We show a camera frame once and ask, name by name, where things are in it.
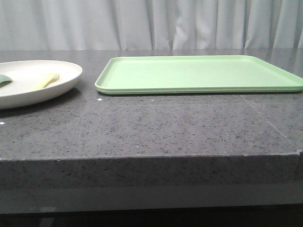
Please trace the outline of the yellow plastic fork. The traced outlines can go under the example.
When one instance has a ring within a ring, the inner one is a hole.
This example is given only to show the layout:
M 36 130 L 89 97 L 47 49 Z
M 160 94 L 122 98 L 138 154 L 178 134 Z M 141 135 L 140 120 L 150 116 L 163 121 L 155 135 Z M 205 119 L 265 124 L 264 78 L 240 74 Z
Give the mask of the yellow plastic fork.
M 31 87 L 31 91 L 34 90 L 39 90 L 42 88 L 47 87 L 49 84 L 57 81 L 59 78 L 59 74 L 58 73 L 46 73 L 41 75 L 33 84 L 33 86 Z

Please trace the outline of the cream round plate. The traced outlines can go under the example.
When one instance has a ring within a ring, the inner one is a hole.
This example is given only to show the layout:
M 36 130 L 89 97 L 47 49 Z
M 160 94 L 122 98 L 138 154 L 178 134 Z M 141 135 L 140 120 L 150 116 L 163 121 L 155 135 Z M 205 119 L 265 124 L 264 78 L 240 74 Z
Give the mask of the cream round plate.
M 1 75 L 12 81 L 0 84 L 0 108 L 10 109 L 37 104 L 58 97 L 71 90 L 79 81 L 82 67 L 66 61 L 32 60 L 0 64 Z M 41 89 L 40 76 L 55 73 L 58 79 Z

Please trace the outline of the light green plastic tray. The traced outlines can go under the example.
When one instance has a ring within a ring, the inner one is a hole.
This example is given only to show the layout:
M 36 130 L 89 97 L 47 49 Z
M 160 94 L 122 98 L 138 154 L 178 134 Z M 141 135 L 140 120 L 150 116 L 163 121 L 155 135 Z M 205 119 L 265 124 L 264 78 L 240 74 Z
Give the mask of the light green plastic tray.
M 303 80 L 247 55 L 112 58 L 95 82 L 108 95 L 299 92 Z

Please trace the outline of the green plastic utensil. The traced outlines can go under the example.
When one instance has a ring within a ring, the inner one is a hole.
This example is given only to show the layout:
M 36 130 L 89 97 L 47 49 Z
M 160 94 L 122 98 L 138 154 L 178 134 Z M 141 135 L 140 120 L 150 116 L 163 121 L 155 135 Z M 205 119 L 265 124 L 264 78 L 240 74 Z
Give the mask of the green plastic utensil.
M 4 87 L 12 82 L 12 79 L 6 75 L 0 74 L 0 87 Z

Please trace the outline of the grey pleated curtain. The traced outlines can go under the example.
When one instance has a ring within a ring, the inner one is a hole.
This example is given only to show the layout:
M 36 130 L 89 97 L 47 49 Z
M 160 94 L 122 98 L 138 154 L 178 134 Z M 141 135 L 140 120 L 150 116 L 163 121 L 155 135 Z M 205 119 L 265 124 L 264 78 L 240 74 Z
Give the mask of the grey pleated curtain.
M 301 48 L 300 0 L 3 0 L 0 48 Z

